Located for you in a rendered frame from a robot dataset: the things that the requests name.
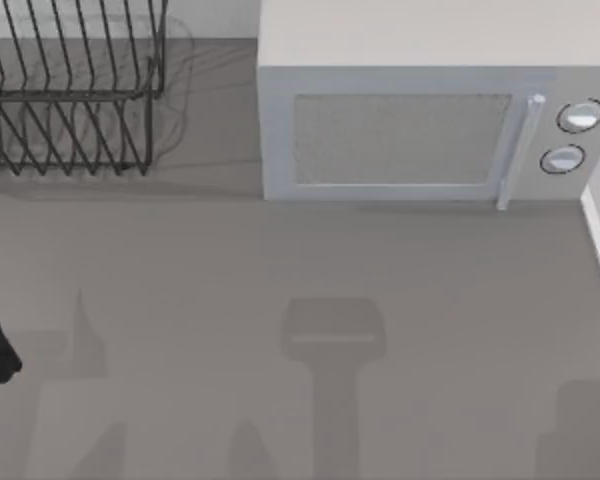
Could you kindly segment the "microwave door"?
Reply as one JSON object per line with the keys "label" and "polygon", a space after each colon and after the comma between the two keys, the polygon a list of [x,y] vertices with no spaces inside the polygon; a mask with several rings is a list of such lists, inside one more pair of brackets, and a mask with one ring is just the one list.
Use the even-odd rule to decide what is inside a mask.
{"label": "microwave door", "polygon": [[526,99],[520,67],[262,66],[264,196],[276,201],[493,201]]}

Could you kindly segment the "pale microwave oven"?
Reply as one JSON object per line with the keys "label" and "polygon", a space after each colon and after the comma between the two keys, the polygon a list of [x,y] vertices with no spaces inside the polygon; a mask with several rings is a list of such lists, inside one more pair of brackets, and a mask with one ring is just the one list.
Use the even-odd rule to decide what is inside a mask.
{"label": "pale microwave oven", "polygon": [[[262,0],[262,66],[546,69],[554,80],[510,204],[578,200],[600,160],[600,123],[580,134],[556,123],[563,106],[600,101],[600,0]],[[584,163],[544,173],[541,156],[569,144]]]}

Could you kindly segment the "small microwave knob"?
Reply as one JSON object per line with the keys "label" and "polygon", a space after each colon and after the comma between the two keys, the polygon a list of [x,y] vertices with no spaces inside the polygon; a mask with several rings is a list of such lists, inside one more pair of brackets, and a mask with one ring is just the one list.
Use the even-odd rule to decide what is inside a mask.
{"label": "small microwave knob", "polygon": [[577,170],[586,160],[586,152],[569,144],[547,150],[539,160],[541,170],[549,175],[565,175]]}

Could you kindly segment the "large microwave knob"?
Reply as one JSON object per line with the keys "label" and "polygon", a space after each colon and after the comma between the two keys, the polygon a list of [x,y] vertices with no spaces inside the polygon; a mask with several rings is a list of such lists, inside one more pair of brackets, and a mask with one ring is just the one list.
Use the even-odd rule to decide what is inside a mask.
{"label": "large microwave knob", "polygon": [[569,134],[592,130],[600,123],[600,101],[590,98],[567,104],[559,111],[556,123],[560,130]]}

